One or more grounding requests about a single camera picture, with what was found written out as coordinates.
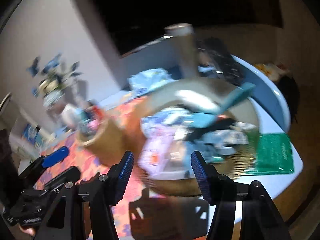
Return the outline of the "person left hand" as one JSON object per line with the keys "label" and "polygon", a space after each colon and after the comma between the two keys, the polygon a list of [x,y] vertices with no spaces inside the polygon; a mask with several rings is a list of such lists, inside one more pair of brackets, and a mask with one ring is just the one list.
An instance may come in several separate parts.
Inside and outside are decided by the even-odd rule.
{"label": "person left hand", "polygon": [[36,235],[35,229],[32,227],[19,226],[19,228],[23,233],[26,233],[32,237]]}

